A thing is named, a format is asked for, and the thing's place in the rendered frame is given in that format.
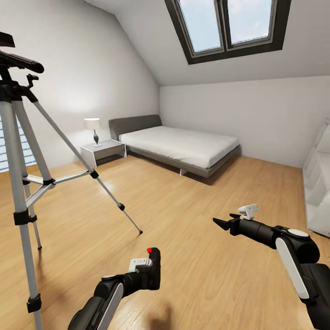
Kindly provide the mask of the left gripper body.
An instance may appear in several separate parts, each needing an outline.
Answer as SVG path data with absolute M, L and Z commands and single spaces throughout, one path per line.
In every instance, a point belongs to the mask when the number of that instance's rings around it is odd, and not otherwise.
M 130 295 L 138 290 L 147 290 L 150 287 L 149 272 L 129 272 L 125 275 L 129 275 L 132 280 Z

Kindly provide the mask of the digital camera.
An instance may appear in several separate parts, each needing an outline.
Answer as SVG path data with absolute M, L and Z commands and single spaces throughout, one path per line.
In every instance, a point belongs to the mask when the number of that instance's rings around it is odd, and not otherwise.
M 153 265 L 150 267 L 138 267 L 140 272 L 149 272 L 150 275 L 153 275 L 153 279 L 150 281 L 150 287 L 148 288 L 151 291 L 156 291 L 160 289 L 161 281 L 161 255 L 160 250 L 157 247 L 148 248 L 149 258 L 152 260 Z

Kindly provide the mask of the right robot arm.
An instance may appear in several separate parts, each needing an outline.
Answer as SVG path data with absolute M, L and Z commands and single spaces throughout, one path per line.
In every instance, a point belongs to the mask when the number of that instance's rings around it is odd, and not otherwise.
M 316 264 L 320 258 L 317 244 L 303 231 L 283 226 L 271 227 L 254 220 L 258 204 L 240 207 L 245 215 L 229 214 L 232 220 L 213 221 L 233 236 L 243 234 L 278 250 L 300 300 L 316 330 L 330 330 L 330 268 Z

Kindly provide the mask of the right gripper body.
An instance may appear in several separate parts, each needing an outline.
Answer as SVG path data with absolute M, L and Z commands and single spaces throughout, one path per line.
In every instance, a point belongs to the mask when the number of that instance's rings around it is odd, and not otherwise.
M 258 241 L 258 231 L 261 225 L 264 223 L 256 220 L 247 220 L 235 218 L 230 221 L 230 234 L 233 236 L 243 234 L 257 242 Z

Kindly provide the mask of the camera tripod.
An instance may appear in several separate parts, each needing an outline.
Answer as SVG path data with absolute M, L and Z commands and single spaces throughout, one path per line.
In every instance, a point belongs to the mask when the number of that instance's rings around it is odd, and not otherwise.
M 0 47 L 15 48 L 13 36 L 4 32 L 0 32 Z M 99 175 L 95 169 L 86 162 L 82 155 L 78 152 L 75 146 L 58 127 L 56 122 L 50 117 L 43 106 L 39 103 L 39 100 L 31 92 L 30 88 L 33 87 L 32 80 L 39 80 L 38 76 L 28 74 L 27 79 L 28 86 L 20 86 L 18 81 L 12 81 L 8 69 L 18 67 L 19 69 L 28 69 L 39 74 L 44 73 L 44 67 L 41 63 L 18 56 L 16 54 L 8 54 L 0 50 L 0 116 L 5 141 L 5 149 L 7 155 L 7 162 L 9 167 L 11 186 L 14 198 L 15 212 L 14 220 L 15 225 L 19 225 L 22 247 L 25 258 L 25 265 L 27 271 L 27 278 L 30 290 L 30 298 L 27 302 L 27 309 L 29 313 L 34 312 L 36 329 L 43 330 L 41 312 L 42 307 L 41 293 L 38 293 L 37 280 L 35 275 L 35 268 L 33 263 L 33 254 L 30 242 L 30 233 L 28 229 L 28 223 L 32 222 L 38 242 L 38 250 L 42 248 L 39 231 L 37 227 L 37 215 L 34 212 L 34 204 L 49 190 L 55 188 L 56 184 L 66 182 L 71 179 L 75 179 L 81 176 L 90 175 L 93 179 L 98 180 L 102 187 L 117 203 L 118 207 L 126 216 L 131 220 L 135 227 L 141 231 L 129 215 L 124 211 L 125 206 L 119 203 L 112 193 L 107 189 L 103 182 L 99 179 Z M 24 108 L 22 96 L 26 96 L 31 103 L 33 103 L 45 119 L 50 123 L 54 130 L 61 136 L 66 142 L 74 154 L 85 165 L 87 171 L 72 174 L 69 176 L 54 179 L 49 172 L 46 161 L 43 157 L 39 143 L 36 139 L 33 128 L 28 119 L 27 113 Z M 17 119 L 24 132 L 28 145 L 33 153 L 35 162 L 38 165 L 42 177 L 32 176 L 27 173 L 22 144 L 20 140 L 20 134 L 17 125 Z M 29 183 L 40 184 L 41 187 L 36 190 L 32 195 L 29 188 Z

